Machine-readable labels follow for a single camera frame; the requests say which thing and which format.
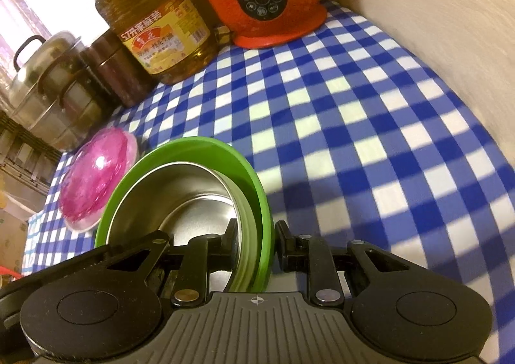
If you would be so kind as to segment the stainless steel bowl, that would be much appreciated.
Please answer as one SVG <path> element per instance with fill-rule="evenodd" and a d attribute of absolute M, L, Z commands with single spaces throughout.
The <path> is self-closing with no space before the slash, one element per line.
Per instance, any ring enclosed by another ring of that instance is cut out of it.
<path fill-rule="evenodd" d="M 223 234 L 237 222 L 236 269 L 217 278 L 217 287 L 243 292 L 257 252 L 255 220 L 244 193 L 226 175 L 193 162 L 171 162 L 140 177 L 117 202 L 108 218 L 110 244 L 122 244 L 163 231 L 175 246 L 202 235 Z"/>

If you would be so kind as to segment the green plastic bowl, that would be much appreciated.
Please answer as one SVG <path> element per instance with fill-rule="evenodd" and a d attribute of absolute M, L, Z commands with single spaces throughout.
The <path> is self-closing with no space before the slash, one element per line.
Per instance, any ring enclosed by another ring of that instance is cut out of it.
<path fill-rule="evenodd" d="M 230 145 L 210 137 L 184 137 L 165 142 L 144 155 L 126 173 L 115 188 L 99 221 L 94 246 L 108 243 L 108 230 L 114 218 L 115 208 L 126 195 L 131 185 L 151 168 L 168 162 L 190 161 L 224 174 L 243 192 L 250 204 L 255 219 L 256 235 L 251 240 L 257 243 L 257 252 L 250 256 L 250 292 L 265 290 L 273 262 L 274 229 L 267 196 L 258 175 L 244 156 Z"/>

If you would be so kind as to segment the blue white checkered tablecloth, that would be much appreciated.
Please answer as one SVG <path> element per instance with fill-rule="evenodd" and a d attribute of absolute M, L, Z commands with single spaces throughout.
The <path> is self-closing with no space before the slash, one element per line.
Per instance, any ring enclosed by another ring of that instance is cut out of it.
<path fill-rule="evenodd" d="M 362 16 L 326 8 L 316 32 L 229 47 L 111 124 L 146 152 L 187 136 L 223 141 L 294 233 L 362 239 L 468 285 L 494 317 L 482 359 L 513 362 L 512 165 L 432 69 Z"/>

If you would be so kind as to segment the stainless steel steamer pot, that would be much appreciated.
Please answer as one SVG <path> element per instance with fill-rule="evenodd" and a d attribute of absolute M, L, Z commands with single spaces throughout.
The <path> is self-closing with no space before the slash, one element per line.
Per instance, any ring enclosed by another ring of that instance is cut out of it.
<path fill-rule="evenodd" d="M 107 120 L 116 99 L 82 58 L 86 47 L 69 32 L 32 35 L 14 54 L 7 87 L 12 120 L 60 152 L 79 148 Z"/>

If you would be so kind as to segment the dark brown canister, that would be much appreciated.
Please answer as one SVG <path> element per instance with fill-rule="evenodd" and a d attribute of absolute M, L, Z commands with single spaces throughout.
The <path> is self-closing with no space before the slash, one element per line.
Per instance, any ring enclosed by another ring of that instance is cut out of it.
<path fill-rule="evenodd" d="M 126 108 L 143 102 L 158 84 L 111 29 L 87 46 L 80 57 Z"/>

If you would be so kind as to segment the cooking oil bottle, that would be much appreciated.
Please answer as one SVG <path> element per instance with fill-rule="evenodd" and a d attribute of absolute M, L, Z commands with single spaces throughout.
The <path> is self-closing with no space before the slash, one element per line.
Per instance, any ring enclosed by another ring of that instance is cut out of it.
<path fill-rule="evenodd" d="M 191 0 L 95 0 L 131 55 L 156 80 L 174 85 L 205 69 L 218 42 Z"/>

